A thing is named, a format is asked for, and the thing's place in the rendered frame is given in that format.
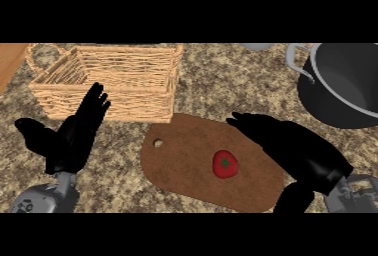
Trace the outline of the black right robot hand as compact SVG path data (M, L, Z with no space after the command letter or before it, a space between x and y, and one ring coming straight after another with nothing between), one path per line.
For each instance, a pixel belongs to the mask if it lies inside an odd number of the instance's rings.
M226 119L255 142L264 153L294 178L279 196L275 213L304 213L314 193L329 195L343 178L353 172L340 150L310 129L269 115L232 113Z

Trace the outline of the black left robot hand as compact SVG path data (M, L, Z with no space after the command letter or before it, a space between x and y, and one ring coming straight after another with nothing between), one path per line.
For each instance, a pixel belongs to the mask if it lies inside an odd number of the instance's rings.
M15 121L27 148L46 158L47 174L78 173L84 168L109 106L103 85L94 83L75 114L65 119L58 130L31 118Z

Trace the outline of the red tomato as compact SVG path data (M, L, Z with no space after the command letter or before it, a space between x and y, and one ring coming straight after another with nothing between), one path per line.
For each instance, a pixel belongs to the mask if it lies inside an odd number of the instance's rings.
M233 154L226 150L219 150L213 156L213 173L227 179L238 174L239 164Z

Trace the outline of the brown wooden cutting board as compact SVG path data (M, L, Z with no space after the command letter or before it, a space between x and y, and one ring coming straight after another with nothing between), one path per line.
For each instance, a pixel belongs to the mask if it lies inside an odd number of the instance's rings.
M213 156L229 151L238 174L219 178ZM161 189L241 212L264 212L283 190L283 170L229 124L186 114L151 126L140 151L145 176Z

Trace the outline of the dark grey pot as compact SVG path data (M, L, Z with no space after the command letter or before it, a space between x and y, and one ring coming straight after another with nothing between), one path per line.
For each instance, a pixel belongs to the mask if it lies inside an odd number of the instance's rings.
M378 126L378 43L291 43L286 65L312 116L341 129Z

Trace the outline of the wicker basket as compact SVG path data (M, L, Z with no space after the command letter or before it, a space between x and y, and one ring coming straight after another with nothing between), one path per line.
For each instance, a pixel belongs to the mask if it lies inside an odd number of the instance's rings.
M25 55L37 73L30 88L49 118L62 120L75 113L92 85L99 83L111 101L108 120L171 121L182 46L77 46L59 54L46 69L32 55Z

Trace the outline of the light wooden panel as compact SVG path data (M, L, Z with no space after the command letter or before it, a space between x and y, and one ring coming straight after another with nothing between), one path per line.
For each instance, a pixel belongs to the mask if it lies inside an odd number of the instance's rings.
M28 43L0 43L0 94L24 63Z

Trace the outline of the pale grey round object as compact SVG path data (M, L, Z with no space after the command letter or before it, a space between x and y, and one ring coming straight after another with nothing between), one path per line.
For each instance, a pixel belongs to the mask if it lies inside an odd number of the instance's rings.
M261 51L273 46L273 43L239 43L251 51Z

